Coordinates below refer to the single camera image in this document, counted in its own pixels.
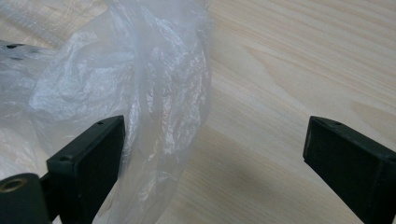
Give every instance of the wood grain surface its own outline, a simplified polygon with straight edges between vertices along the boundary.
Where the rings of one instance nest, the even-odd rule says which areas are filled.
[[[212,109],[158,223],[361,223],[304,163],[304,140],[315,115],[396,149],[396,1],[212,0],[209,11]],[[47,45],[10,20],[0,13],[1,38]]]

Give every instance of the wooden table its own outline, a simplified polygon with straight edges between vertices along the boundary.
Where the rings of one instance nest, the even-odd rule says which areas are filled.
[[[396,149],[396,2],[212,0],[210,13],[212,110],[158,223],[361,223],[304,163],[304,139],[315,115]]]

